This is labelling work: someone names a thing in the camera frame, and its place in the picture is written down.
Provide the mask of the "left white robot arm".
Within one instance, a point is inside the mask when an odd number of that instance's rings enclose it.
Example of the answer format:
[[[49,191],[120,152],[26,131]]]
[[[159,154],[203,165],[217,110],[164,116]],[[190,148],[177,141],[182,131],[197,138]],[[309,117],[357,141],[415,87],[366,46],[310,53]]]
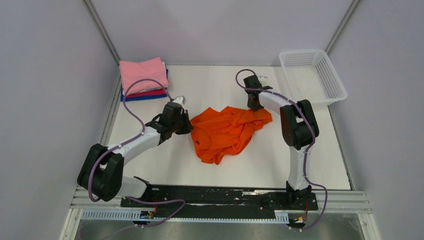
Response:
[[[172,135],[189,134],[192,129],[182,98],[176,98],[164,106],[161,114],[142,125],[135,135],[108,146],[94,144],[88,151],[77,184],[88,191],[92,202],[108,202],[119,196],[132,197],[140,206],[149,206],[153,193],[148,189],[148,183],[137,177],[124,176],[124,167]]]

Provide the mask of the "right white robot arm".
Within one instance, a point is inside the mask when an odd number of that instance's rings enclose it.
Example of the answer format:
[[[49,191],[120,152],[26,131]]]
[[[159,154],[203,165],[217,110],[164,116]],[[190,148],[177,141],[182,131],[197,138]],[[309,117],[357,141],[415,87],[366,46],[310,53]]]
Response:
[[[290,208],[298,209],[312,194],[307,170],[313,145],[319,135],[312,105],[306,99],[295,102],[270,86],[263,86],[256,75],[246,77],[243,82],[250,109],[268,108],[279,114],[282,137],[289,146],[290,154],[285,201]]]

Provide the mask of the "orange t shirt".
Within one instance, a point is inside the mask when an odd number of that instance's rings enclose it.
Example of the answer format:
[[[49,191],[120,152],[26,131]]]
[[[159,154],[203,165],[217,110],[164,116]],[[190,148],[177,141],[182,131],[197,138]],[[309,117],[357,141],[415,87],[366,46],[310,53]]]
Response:
[[[209,107],[190,120],[195,153],[201,162],[219,165],[226,155],[240,154],[254,133],[272,121],[266,109],[227,106],[216,111]]]

